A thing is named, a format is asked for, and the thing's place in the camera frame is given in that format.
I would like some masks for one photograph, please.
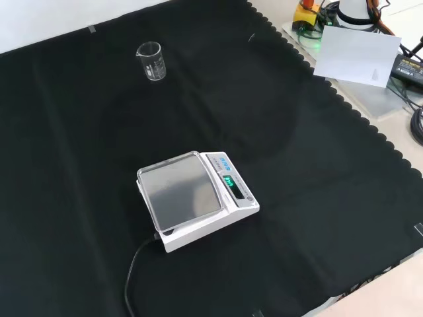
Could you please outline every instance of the white card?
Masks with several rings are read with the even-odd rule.
[[[401,38],[325,26],[314,75],[386,87]]]

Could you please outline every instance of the black power adapter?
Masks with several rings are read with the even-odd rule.
[[[423,88],[423,63],[398,55],[392,67],[391,76],[404,83]]]

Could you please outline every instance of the scale weighing pan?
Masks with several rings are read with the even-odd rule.
[[[223,210],[217,184],[196,151],[141,168],[137,177],[158,232]]]

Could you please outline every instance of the white device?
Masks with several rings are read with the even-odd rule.
[[[260,206],[224,152],[191,152],[142,168],[137,185],[167,252]]]
[[[360,20],[369,19],[369,13],[367,12],[367,1],[366,0],[340,0],[339,10],[350,18],[357,18]],[[343,21],[337,16],[337,21],[340,26],[345,28],[351,28],[354,30],[367,30],[371,28],[372,24],[367,25],[354,25]]]

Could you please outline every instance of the black cloth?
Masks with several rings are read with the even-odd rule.
[[[135,58],[149,40],[160,83]],[[225,151],[260,212],[149,245],[140,316],[300,316],[421,246],[421,173],[243,0],[171,1],[0,70],[5,316],[124,316],[154,233],[136,172],[193,150]]]

